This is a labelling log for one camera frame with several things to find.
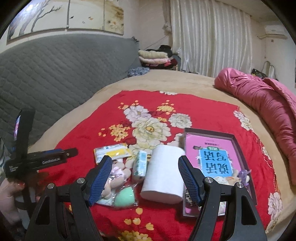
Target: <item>rolled pink blanket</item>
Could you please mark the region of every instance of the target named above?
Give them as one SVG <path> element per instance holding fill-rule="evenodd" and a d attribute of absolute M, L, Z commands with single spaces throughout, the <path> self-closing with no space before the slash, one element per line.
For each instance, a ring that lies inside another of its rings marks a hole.
<path fill-rule="evenodd" d="M 143 57 L 139 56 L 139 59 L 140 59 L 141 62 L 147 63 L 147 64 L 166 64 L 166 63 L 170 63 L 169 58 L 147 59 L 147 58 L 143 58 Z"/>
<path fill-rule="evenodd" d="M 296 96 L 280 82 L 223 69 L 215 88 L 228 92 L 255 109 L 271 129 L 289 160 L 292 184 L 296 185 Z"/>

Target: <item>metal screw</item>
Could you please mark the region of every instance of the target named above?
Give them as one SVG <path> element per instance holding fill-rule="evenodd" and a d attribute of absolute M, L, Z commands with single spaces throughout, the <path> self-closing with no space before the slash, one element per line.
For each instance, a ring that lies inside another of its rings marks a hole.
<path fill-rule="evenodd" d="M 48 184 L 48 185 L 47 185 L 47 188 L 48 188 L 48 189 L 52 189 L 52 188 L 54 188 L 54 183 L 50 183 L 50 184 Z"/>
<path fill-rule="evenodd" d="M 77 183 L 79 184 L 82 184 L 84 182 L 85 182 L 85 179 L 83 177 L 77 179 Z"/>
<path fill-rule="evenodd" d="M 237 187 L 238 187 L 238 188 L 243 188 L 243 187 L 244 187 L 244 184 L 242 184 L 242 183 L 237 183 Z"/>
<path fill-rule="evenodd" d="M 212 183 L 214 180 L 211 177 L 206 177 L 205 182 L 206 183 Z"/>

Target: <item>green makeup sponge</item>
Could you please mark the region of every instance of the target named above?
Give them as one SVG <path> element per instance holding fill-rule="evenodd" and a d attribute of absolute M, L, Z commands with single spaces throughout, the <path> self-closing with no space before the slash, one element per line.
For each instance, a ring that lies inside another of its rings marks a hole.
<path fill-rule="evenodd" d="M 115 197 L 115 207 L 129 207 L 135 203 L 135 194 L 132 187 L 122 189 Z"/>

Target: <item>teddy bear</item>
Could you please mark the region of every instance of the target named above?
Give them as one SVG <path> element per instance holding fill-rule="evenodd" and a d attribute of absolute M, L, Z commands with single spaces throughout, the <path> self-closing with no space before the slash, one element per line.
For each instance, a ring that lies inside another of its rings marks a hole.
<path fill-rule="evenodd" d="M 125 168 L 125 165 L 120 161 L 114 161 L 112 164 L 110 178 L 105 184 L 101 197 L 104 199 L 111 198 L 111 190 L 121 187 L 130 176 L 131 170 L 129 168 Z"/>

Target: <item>white paper roll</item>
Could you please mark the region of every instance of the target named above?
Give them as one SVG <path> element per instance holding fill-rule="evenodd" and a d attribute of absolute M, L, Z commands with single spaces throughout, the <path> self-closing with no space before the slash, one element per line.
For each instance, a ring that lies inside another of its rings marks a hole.
<path fill-rule="evenodd" d="M 141 190 L 141 197 L 155 202 L 176 204 L 183 200 L 184 182 L 178 169 L 183 149 L 159 145 L 153 152 Z"/>

